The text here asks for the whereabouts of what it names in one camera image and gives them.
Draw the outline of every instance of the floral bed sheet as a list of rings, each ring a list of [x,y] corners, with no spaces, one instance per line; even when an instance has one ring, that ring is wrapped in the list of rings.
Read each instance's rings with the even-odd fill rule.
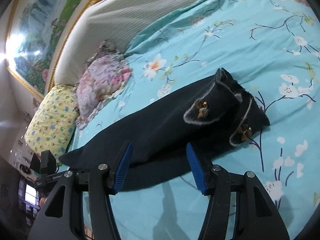
[[[133,73],[126,89],[84,130],[76,130],[69,150],[223,67],[255,96],[271,126],[213,162],[233,173],[254,171],[294,239],[320,202],[319,51],[320,24],[309,7],[294,0],[198,0],[132,40],[126,56]],[[188,173],[120,192],[111,203],[122,239],[182,240],[197,239],[208,198]],[[90,224],[87,212],[84,217]],[[226,239],[232,231],[230,223]]]

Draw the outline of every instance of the painting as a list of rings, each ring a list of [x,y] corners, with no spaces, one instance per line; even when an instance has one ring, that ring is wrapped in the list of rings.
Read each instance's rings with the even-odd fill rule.
[[[8,70],[40,99],[59,39],[67,36],[64,29],[81,1],[15,0],[6,43]]]

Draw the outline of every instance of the wall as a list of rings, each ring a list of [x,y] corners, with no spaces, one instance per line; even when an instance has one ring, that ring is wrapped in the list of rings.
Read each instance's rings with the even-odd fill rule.
[[[30,163],[34,152],[30,149],[30,147],[26,144],[24,140],[24,134],[26,133],[28,127],[28,122],[22,121],[20,124],[20,129],[18,134],[16,135],[15,141],[12,145],[12,152],[10,153],[8,162],[14,168],[16,168],[22,176],[30,181],[35,181],[37,179],[34,172],[31,170],[31,174],[25,174],[20,169],[20,164],[25,165],[26,167],[30,167]]]
[[[6,10],[0,19],[0,54],[5,53],[8,18],[9,10]],[[9,159],[11,147],[23,120],[11,90],[10,78],[5,61],[2,60],[0,62],[0,156],[5,160]]]
[[[12,3],[6,9],[5,13],[1,17],[0,21],[0,54],[5,53],[5,42],[7,37],[7,27],[8,20],[10,16],[10,12],[12,9]],[[5,69],[5,61],[1,62],[1,69]],[[26,111],[32,117],[35,113],[34,107],[32,104],[33,95],[30,91],[28,91],[23,85],[21,85],[10,73],[6,74],[6,85],[10,85],[11,87],[11,95],[14,96],[16,105],[21,113]]]

